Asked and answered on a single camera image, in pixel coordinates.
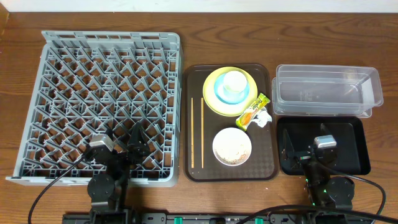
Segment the white tissue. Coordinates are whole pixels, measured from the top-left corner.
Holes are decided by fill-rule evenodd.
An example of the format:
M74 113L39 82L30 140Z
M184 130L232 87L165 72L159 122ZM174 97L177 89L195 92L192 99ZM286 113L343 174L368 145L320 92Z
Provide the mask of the white tissue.
M267 123L272 122L272 116L268 113L266 108L263 108L257 112L252 121L260 128L263 128Z

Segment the wooden chopstick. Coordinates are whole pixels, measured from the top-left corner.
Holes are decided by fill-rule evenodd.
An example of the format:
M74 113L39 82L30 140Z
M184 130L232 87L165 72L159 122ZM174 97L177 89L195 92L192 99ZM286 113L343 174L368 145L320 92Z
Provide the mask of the wooden chopstick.
M201 98L201 168L204 168L204 98Z
M194 169L195 167L195 145L194 145L194 104L193 104L193 98L191 98L191 110L190 110L190 130L191 130L191 168Z

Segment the white bowl with food residue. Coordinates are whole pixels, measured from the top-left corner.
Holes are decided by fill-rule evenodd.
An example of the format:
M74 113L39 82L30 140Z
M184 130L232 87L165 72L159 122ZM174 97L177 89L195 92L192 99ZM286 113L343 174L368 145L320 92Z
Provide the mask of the white bowl with food residue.
M244 131L238 128L224 128L215 135L212 150L222 164L240 166L249 159L252 143Z

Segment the green yellow snack wrapper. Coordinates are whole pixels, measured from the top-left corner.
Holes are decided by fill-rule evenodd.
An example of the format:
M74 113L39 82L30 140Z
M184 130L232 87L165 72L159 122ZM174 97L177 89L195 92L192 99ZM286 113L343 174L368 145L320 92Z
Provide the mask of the green yellow snack wrapper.
M236 125L239 129L246 131L248 126L253 122L257 112L270 103L270 99L263 93L259 96L244 110L244 113L236 119Z

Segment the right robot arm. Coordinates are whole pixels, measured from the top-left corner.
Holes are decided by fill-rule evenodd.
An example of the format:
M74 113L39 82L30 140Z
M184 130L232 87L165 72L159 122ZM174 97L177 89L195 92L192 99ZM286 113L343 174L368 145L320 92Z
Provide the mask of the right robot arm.
M292 170L301 169L306 178L309 199L315 206L351 210L354 182L345 176L331 176L327 164L337 158L337 142L331 134L317 136L313 144L297 151L284 129L282 157Z

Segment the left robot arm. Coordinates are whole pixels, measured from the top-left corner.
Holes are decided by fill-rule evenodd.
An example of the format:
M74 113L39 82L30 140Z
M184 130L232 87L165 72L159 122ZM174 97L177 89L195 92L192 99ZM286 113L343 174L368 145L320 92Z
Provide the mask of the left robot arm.
M131 166L138 166L150 155L141 123L132 127L123 152L115 150L112 130L97 134L85 151L86 159L106 166L104 174L91 178L87 186L91 198L90 223L140 223L139 215L125 206Z

